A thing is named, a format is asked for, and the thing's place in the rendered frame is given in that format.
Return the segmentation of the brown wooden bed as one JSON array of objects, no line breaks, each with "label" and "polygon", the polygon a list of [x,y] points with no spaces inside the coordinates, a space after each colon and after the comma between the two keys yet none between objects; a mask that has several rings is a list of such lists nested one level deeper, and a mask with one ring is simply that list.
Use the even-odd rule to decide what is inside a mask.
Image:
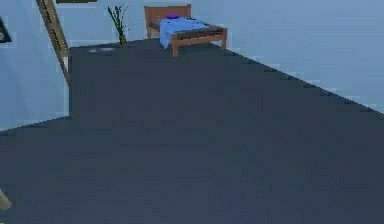
[{"label": "brown wooden bed", "polygon": [[[180,17],[194,19],[191,14],[190,4],[182,6],[145,6],[144,14],[147,37],[149,39],[153,36],[157,36],[160,40],[160,21],[165,19],[167,14],[178,14]],[[207,28],[200,28],[192,31],[179,31],[172,35],[168,47],[172,48],[174,57],[178,56],[178,49],[180,47],[188,45],[220,41],[221,48],[226,48],[227,29],[206,22],[203,23],[207,25]]]}]

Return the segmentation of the blue bed blanket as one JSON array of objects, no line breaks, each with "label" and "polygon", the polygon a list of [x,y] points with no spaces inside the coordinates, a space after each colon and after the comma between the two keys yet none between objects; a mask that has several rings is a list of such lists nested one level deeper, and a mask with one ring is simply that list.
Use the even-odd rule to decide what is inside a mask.
[{"label": "blue bed blanket", "polygon": [[167,49],[172,35],[179,31],[192,31],[207,28],[202,21],[179,17],[177,19],[162,19],[160,21],[160,44]]}]

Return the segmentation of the green house plant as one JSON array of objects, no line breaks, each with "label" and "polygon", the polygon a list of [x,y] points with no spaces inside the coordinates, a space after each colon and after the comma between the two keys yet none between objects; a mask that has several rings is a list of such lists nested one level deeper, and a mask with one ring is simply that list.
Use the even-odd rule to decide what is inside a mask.
[{"label": "green house plant", "polygon": [[127,7],[124,4],[116,5],[116,6],[108,6],[107,12],[110,15],[114,27],[118,33],[119,43],[123,46],[127,40],[125,35],[125,13],[127,11]]}]

